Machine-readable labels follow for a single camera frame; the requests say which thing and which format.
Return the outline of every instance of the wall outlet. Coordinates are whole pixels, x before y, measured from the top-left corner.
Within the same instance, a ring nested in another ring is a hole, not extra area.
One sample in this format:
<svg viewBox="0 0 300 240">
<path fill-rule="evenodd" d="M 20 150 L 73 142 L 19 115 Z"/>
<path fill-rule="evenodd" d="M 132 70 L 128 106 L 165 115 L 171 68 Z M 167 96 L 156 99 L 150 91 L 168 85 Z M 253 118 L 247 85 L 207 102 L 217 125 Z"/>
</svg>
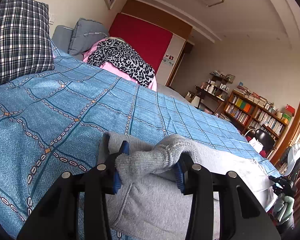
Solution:
<svg viewBox="0 0 300 240">
<path fill-rule="evenodd" d="M 55 19 L 56 19 L 55 15 L 52 13 L 49 13 L 49 24 L 53 24 Z"/>
</svg>

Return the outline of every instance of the silver bolt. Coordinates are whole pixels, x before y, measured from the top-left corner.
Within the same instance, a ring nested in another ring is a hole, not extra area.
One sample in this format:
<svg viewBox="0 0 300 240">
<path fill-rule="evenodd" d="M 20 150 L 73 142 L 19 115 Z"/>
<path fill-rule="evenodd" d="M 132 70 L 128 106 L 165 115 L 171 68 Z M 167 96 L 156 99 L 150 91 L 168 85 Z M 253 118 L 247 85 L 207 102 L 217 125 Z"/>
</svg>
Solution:
<svg viewBox="0 0 300 240">
<path fill-rule="evenodd" d="M 236 178 L 237 177 L 237 173 L 235 171 L 229 171 L 228 172 L 229 177 L 231 178 Z"/>
<path fill-rule="evenodd" d="M 69 171 L 65 171 L 64 173 L 61 174 L 61 177 L 64 179 L 67 179 L 70 177 L 70 175 L 71 175 L 71 173 Z"/>
<path fill-rule="evenodd" d="M 105 169 L 106 169 L 106 165 L 105 164 L 99 164 L 98 166 L 97 166 L 97 169 L 99 170 L 99 171 L 104 171 Z"/>
<path fill-rule="evenodd" d="M 201 165 L 195 163 L 195 164 L 192 165 L 192 169 L 194 169 L 195 171 L 199 171 L 199 170 L 201 170 Z"/>
</svg>

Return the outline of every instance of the red wardrobe door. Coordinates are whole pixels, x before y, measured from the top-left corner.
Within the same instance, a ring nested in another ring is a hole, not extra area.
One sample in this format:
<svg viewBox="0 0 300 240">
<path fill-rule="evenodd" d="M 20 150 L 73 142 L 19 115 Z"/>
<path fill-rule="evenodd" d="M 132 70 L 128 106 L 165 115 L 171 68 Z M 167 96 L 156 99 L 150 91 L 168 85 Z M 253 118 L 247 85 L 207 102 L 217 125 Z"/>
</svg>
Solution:
<svg viewBox="0 0 300 240">
<path fill-rule="evenodd" d="M 130 44 L 155 73 L 172 38 L 171 32 L 122 13 L 115 17 L 109 33 L 111 37 L 120 37 Z"/>
</svg>

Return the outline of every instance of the gray pillow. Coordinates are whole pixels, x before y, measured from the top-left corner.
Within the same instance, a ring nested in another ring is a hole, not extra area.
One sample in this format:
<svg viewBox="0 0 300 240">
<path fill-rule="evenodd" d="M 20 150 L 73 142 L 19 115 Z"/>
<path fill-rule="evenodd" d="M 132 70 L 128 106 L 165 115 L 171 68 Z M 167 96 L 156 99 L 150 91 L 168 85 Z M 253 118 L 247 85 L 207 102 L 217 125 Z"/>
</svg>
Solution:
<svg viewBox="0 0 300 240">
<path fill-rule="evenodd" d="M 102 23 L 80 18 L 72 33 L 68 53 L 72 56 L 83 53 L 108 36 L 109 32 Z"/>
</svg>

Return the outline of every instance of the leopard print blanket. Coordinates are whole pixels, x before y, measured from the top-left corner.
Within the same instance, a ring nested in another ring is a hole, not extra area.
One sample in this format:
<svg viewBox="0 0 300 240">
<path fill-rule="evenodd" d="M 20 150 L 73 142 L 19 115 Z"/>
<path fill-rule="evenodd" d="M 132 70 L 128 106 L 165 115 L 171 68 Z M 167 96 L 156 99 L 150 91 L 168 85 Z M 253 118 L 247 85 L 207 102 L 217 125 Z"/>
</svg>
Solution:
<svg viewBox="0 0 300 240">
<path fill-rule="evenodd" d="M 124 41 L 107 39 L 100 42 L 97 50 L 90 54 L 87 61 L 96 67 L 105 62 L 112 63 L 144 87 L 148 87 L 154 78 L 154 69 Z"/>
</svg>

